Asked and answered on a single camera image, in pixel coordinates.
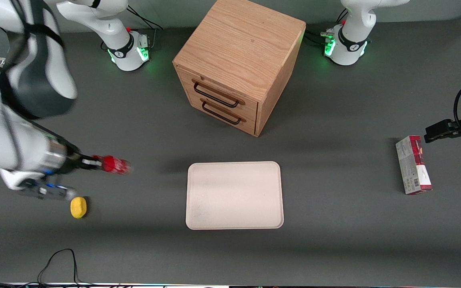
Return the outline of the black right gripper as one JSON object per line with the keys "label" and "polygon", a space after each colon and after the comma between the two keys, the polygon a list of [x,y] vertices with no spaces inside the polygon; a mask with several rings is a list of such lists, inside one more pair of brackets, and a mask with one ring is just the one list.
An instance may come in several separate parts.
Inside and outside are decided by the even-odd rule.
{"label": "black right gripper", "polygon": [[59,168],[59,174],[69,174],[78,169],[102,171],[101,157],[82,155],[80,149],[73,144],[64,144],[66,158]]}

